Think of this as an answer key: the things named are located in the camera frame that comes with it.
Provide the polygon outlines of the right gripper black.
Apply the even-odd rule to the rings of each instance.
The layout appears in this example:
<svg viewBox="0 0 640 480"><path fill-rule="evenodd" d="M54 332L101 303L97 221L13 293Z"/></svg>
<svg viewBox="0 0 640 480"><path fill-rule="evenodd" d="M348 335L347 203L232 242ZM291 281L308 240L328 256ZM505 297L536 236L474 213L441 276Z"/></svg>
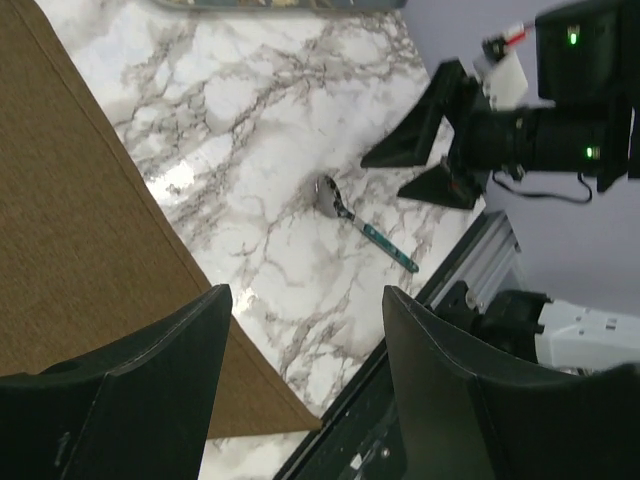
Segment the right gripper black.
<svg viewBox="0 0 640 480"><path fill-rule="evenodd" d="M534 163L537 110L493 110L480 83L459 59L451 59L438 65L413 109L363 156L360 166L425 165L443 119L454 128L448 157L403 185L400 198L472 210L484 191L479 175L504 171L520 180Z"/></svg>

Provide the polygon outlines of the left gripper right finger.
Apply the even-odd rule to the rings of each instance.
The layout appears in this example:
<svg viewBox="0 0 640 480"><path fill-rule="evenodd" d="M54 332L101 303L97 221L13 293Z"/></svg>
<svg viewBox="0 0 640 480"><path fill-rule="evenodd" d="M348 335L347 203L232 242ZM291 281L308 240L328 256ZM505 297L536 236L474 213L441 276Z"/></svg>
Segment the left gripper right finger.
<svg viewBox="0 0 640 480"><path fill-rule="evenodd" d="M383 321L411 479L635 479L639 368L519 359L388 286Z"/></svg>

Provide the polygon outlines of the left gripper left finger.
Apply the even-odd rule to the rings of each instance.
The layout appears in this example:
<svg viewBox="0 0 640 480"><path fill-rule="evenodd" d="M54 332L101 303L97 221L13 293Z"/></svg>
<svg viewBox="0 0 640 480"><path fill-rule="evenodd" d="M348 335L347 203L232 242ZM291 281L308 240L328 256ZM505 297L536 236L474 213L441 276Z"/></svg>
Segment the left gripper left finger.
<svg viewBox="0 0 640 480"><path fill-rule="evenodd" d="M217 285L97 350L2 377L2 478L197 478L231 308Z"/></svg>

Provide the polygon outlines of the brown cloth napkin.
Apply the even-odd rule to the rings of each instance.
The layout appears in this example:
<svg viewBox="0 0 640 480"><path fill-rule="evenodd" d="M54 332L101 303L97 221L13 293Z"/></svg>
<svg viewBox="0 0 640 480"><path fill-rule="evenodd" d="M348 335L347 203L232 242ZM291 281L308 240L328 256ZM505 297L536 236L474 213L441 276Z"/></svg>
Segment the brown cloth napkin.
<svg viewBox="0 0 640 480"><path fill-rule="evenodd" d="M33 1L1 5L1 379L39 374L213 288ZM208 438L314 430L230 318Z"/></svg>

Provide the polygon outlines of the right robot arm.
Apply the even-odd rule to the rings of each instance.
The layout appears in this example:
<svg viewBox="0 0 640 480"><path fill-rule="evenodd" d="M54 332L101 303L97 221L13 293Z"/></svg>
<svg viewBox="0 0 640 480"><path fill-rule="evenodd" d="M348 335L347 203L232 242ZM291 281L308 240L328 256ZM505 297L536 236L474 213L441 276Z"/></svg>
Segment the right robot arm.
<svg viewBox="0 0 640 480"><path fill-rule="evenodd" d="M488 182L509 189L530 172L571 173L589 194L639 174L639 5L575 1L486 39L468 73L442 61L401 123L362 159L365 168L425 166L442 122L449 150L399 196L470 210ZM639 359L639 322L529 291L487 307L458 284L440 318L521 359L587 376Z"/></svg>

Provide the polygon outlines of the floral blue serving tray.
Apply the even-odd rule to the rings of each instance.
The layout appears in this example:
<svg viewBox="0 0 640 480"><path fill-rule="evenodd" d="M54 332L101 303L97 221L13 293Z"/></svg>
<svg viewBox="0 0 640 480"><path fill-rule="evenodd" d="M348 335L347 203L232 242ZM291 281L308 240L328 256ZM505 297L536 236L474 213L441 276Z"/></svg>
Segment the floral blue serving tray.
<svg viewBox="0 0 640 480"><path fill-rule="evenodd" d="M211 10L315 10L386 12L405 7L407 0L160 0L164 6Z"/></svg>

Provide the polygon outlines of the black mounting base rail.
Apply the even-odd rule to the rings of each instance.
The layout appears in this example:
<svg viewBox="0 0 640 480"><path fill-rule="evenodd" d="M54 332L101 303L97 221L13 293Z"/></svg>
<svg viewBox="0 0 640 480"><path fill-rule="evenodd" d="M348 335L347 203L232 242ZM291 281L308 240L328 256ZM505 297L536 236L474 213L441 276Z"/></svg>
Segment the black mounting base rail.
<svg viewBox="0 0 640 480"><path fill-rule="evenodd" d="M437 378L425 323L436 310L396 287L383 299L385 338L350 381L324 426L309 435L279 479L408 479L411 428L425 433L435 401L428 383Z"/></svg>

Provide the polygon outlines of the aluminium extrusion frame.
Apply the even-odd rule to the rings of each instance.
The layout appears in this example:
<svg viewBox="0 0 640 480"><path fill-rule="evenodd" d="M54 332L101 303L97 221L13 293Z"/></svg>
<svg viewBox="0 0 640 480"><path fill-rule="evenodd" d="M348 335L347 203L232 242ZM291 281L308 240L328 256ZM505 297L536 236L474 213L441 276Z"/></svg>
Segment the aluminium extrusion frame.
<svg viewBox="0 0 640 480"><path fill-rule="evenodd" d="M416 300L436 307L458 281L466 283L472 304L482 311L497 293L527 287L520 245L505 213L480 214L416 295Z"/></svg>

